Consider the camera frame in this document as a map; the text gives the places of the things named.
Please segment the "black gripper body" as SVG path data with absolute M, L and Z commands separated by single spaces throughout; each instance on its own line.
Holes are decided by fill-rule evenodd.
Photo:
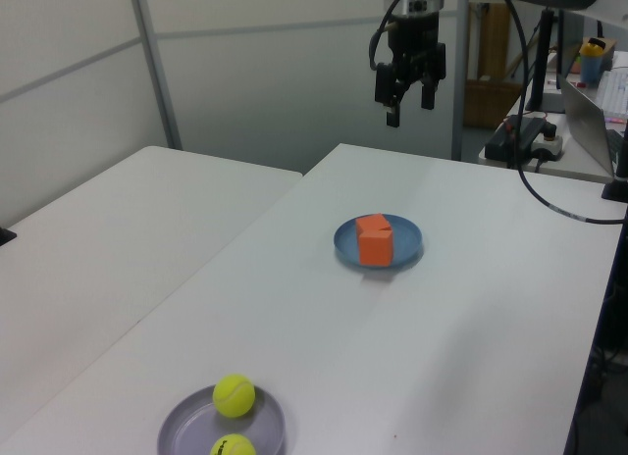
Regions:
M 439 14 L 392 16 L 388 45 L 396 78 L 440 78 Z

